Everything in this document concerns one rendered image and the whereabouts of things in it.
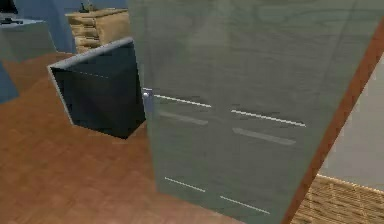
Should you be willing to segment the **grey-green cupboard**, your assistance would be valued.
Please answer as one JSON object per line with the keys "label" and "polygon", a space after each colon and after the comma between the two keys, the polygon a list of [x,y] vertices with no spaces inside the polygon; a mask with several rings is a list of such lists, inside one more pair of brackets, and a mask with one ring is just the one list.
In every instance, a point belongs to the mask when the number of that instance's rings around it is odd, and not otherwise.
{"label": "grey-green cupboard", "polygon": [[290,224],[384,51],[384,0],[127,0],[157,189]]}

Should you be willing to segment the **black cabinet with grey top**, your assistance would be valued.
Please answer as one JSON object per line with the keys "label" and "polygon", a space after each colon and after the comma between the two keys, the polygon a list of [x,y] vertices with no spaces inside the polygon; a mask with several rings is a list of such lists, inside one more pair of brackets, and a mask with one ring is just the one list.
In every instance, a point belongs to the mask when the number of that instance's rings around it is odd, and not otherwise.
{"label": "black cabinet with grey top", "polygon": [[132,38],[76,54],[47,69],[71,124],[126,139],[145,121]]}

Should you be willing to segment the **light wooden chest of drawers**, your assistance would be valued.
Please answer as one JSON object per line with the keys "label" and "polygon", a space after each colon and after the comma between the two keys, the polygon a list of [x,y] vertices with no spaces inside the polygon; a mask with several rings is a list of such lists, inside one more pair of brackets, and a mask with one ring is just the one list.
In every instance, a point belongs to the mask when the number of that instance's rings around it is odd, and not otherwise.
{"label": "light wooden chest of drawers", "polygon": [[87,13],[66,14],[76,50],[83,53],[130,35],[127,9],[105,8]]}

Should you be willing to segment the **pale blue-grey table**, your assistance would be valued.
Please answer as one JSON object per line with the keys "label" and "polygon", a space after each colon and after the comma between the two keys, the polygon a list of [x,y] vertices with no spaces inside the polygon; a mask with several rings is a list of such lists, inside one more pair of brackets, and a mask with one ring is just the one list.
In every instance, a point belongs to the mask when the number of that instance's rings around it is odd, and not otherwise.
{"label": "pale blue-grey table", "polygon": [[22,19],[22,24],[0,25],[0,60],[20,62],[55,51],[43,20]]}

